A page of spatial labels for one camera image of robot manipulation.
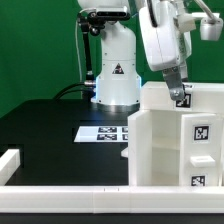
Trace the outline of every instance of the green backdrop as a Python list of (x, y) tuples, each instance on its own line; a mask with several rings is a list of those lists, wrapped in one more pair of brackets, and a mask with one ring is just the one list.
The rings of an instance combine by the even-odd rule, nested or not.
[[(224, 17), (223, 0), (205, 1)], [(51, 99), (59, 90), (79, 81), (75, 47), (76, 0), (0, 1), (0, 117), (30, 99)], [(201, 11), (191, 3), (190, 11)], [(126, 22), (137, 38), (137, 72), (144, 81), (162, 80), (147, 65), (138, 19)], [(83, 44), (78, 33), (82, 66)], [(200, 40), (192, 32), (193, 54), (188, 59), (190, 81), (224, 82), (224, 36), (219, 42)], [(101, 70), (100, 38), (91, 37), (94, 73)], [(77, 98), (80, 95), (69, 95)]]

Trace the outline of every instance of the white plastic panel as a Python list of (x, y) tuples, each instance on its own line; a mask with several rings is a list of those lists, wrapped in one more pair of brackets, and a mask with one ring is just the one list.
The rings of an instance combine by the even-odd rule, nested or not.
[(224, 114), (224, 84), (185, 83), (186, 99), (174, 102), (164, 82), (147, 82), (141, 89), (141, 110)]
[(224, 213), (224, 188), (0, 187), (0, 201), (3, 213)]
[(221, 177), (223, 118), (215, 114), (182, 116), (179, 184), (218, 186)]
[(129, 185), (149, 186), (152, 173), (151, 112), (139, 111), (128, 117)]
[(0, 186), (4, 186), (20, 166), (19, 149), (7, 150), (0, 158)]

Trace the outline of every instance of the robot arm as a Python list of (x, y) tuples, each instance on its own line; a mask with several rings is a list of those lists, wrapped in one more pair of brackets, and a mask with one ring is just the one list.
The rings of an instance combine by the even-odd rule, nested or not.
[[(223, 21), (203, 1), (195, 2), (208, 16), (201, 22), (201, 39), (218, 40)], [(139, 17), (150, 69), (163, 72), (172, 100), (183, 100), (182, 80), (187, 79), (186, 59), (191, 55), (190, 31), (195, 29), (193, 16), (186, 13), (184, 0), (145, 0)]]

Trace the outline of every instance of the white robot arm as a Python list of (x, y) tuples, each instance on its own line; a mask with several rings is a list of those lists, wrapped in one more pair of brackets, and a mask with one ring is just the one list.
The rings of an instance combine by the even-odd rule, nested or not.
[[(187, 79), (186, 59), (191, 55), (190, 31), (194, 18), (185, 11), (184, 0), (145, 0), (140, 25), (147, 61), (152, 71), (162, 71), (172, 100), (185, 96), (182, 80)], [(223, 21), (213, 15), (202, 0), (195, 2), (205, 11), (201, 39), (218, 40)]]
[(87, 25), (83, 35), (86, 37), (88, 31), (101, 35), (102, 70), (96, 77), (96, 96), (91, 101), (108, 111), (138, 109), (141, 78), (135, 69), (136, 38), (130, 29), (119, 23), (130, 18), (128, 0), (78, 2), (82, 8), (91, 8), (87, 21), (80, 17), (84, 26)]

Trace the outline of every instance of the black tabletop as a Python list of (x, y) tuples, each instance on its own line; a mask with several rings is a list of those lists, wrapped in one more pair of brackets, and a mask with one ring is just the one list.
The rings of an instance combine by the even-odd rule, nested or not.
[[(126, 126), (130, 113), (102, 112), (84, 100), (27, 101), (0, 119), (0, 153), (19, 148), (21, 166), (8, 186), (128, 185), (127, 143), (74, 143), (79, 126)], [(203, 223), (223, 214), (0, 214), (18, 223)]]

